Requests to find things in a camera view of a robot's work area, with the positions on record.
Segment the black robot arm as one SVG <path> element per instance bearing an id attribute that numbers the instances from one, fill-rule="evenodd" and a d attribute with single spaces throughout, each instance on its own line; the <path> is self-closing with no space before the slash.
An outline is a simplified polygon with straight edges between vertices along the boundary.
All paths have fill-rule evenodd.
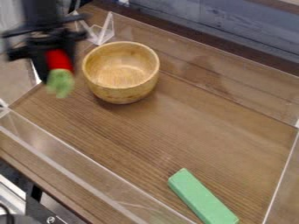
<path id="1" fill-rule="evenodd" d="M 64 16 L 57 0 L 21 0 L 21 12 L 21 25 L 1 34 L 6 60 L 29 59 L 41 82 L 46 83 L 61 55 L 73 68 L 76 43 L 88 34 L 85 30 L 72 31 L 66 24 L 82 21 L 86 16 Z"/>

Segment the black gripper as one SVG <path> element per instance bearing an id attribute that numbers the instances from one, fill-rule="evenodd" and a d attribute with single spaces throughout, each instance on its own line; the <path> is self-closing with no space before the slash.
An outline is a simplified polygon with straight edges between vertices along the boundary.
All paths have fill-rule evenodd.
<path id="1" fill-rule="evenodd" d="M 74 65 L 76 42 L 86 37 L 86 31 L 73 31 L 66 24 L 82 21 L 85 17 L 81 14 L 53 18 L 33 16 L 20 27 L 1 34 L 8 60 L 30 58 L 42 83 L 46 82 L 49 74 L 45 51 L 60 48 L 65 51 L 70 64 Z M 24 36 L 24 45 L 13 48 L 9 38 L 18 36 Z"/>

